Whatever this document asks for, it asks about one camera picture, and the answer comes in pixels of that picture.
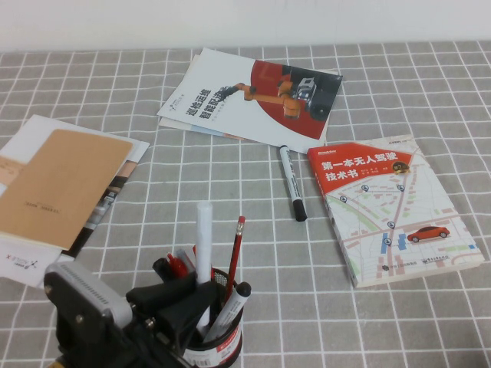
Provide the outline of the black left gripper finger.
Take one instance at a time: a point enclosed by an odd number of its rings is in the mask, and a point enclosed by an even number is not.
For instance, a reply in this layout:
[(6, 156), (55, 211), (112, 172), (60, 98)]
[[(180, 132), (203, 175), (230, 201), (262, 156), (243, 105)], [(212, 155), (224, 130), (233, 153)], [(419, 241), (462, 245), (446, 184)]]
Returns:
[(167, 283), (136, 287), (126, 293), (126, 299), (139, 311), (158, 311), (191, 295), (196, 289), (196, 273)]
[(187, 345), (205, 311), (217, 296), (216, 285), (209, 281), (196, 286), (174, 287), (155, 315), (157, 326), (172, 345)]

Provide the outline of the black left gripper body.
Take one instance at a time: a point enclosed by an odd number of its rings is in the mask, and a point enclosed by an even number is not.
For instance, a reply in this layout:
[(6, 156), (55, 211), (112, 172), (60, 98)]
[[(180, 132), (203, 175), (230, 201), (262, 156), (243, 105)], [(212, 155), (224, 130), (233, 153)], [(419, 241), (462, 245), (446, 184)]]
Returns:
[(157, 326), (156, 311), (134, 304), (97, 307), (57, 302), (56, 335), (63, 367), (188, 367), (187, 345), (172, 345)]

